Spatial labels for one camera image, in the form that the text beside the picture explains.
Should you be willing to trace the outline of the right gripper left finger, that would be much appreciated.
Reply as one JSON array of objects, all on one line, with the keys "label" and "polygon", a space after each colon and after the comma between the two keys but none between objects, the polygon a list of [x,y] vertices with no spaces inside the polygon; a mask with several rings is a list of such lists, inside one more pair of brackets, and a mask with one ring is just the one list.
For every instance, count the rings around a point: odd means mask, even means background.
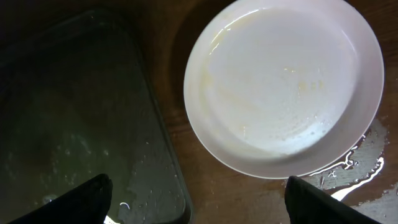
[{"label": "right gripper left finger", "polygon": [[113,183],[108,175],[99,174],[10,224],[100,224],[108,214],[112,191]]}]

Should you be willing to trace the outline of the pink plate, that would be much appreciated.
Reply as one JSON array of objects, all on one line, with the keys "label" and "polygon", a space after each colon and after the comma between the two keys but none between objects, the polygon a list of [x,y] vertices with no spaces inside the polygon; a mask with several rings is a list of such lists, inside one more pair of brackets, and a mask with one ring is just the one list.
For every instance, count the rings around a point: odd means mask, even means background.
[{"label": "pink plate", "polygon": [[322,169],[368,130],[382,98],[376,36],[350,4],[235,1],[190,53],[183,96],[206,150],[246,175]]}]

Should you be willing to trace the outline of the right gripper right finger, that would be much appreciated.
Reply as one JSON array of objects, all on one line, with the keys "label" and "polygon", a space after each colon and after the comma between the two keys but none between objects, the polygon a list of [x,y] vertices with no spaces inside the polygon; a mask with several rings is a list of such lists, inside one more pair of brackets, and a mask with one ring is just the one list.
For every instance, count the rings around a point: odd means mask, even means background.
[{"label": "right gripper right finger", "polygon": [[379,224],[296,176],[288,178],[284,201],[291,224]]}]

